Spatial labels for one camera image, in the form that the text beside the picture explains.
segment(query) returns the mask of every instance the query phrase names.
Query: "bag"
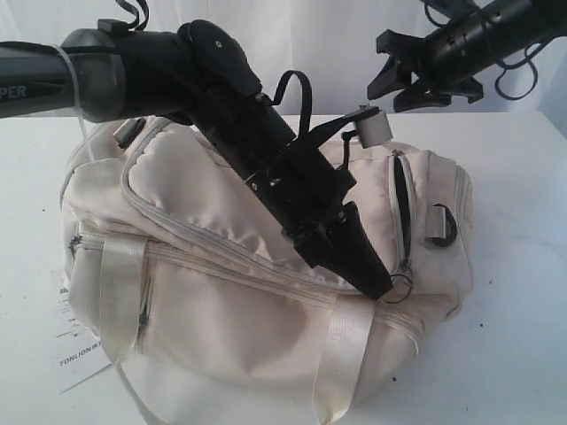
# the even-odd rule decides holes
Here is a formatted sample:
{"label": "bag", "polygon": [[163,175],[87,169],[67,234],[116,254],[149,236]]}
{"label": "bag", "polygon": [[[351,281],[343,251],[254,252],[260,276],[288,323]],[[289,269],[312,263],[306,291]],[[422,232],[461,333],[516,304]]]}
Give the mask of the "bag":
{"label": "bag", "polygon": [[[470,293],[472,186],[454,161],[401,143],[351,143],[347,200],[394,289],[377,302],[311,269],[198,132],[149,118],[122,149],[104,124],[71,157],[61,193],[70,303],[120,363],[161,363],[312,399],[342,417],[419,352]],[[321,148],[343,159],[339,136]]]}

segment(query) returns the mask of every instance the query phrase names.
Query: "white surface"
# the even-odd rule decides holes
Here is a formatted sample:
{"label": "white surface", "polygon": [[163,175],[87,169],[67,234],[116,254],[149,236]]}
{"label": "white surface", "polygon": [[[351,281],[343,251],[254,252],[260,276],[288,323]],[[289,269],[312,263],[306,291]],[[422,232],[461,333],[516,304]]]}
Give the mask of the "white surface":
{"label": "white surface", "polygon": [[[391,122],[395,140],[470,172],[476,288],[397,382],[340,423],[567,423],[567,141],[538,113]],[[77,121],[0,120],[0,134],[0,423],[141,424],[112,370],[59,395],[49,359],[58,188]],[[202,379],[186,390],[185,423],[313,423],[309,406],[290,400]]]}
{"label": "white surface", "polygon": [[[491,0],[477,0],[484,6]],[[435,27],[418,0],[149,0],[148,29],[176,31],[180,22],[209,19],[244,47],[252,69],[272,95],[284,71],[307,73],[314,86],[315,113],[345,113],[366,102],[366,88],[380,72],[387,56],[377,55],[375,40],[386,29],[426,36]],[[446,19],[433,12],[440,22]],[[62,43],[81,27],[94,27],[99,18],[131,20],[113,0],[0,0],[0,40]],[[515,63],[521,56],[509,59]],[[520,102],[508,102],[495,93],[500,69],[478,76],[485,99],[467,104],[456,98],[448,109],[435,112],[543,111],[567,135],[567,39],[554,41],[535,60],[540,71],[538,88]],[[507,93],[520,96],[532,84],[526,66],[503,81]],[[298,84],[290,86],[282,113],[299,113]],[[392,96],[377,104],[390,111]]]}

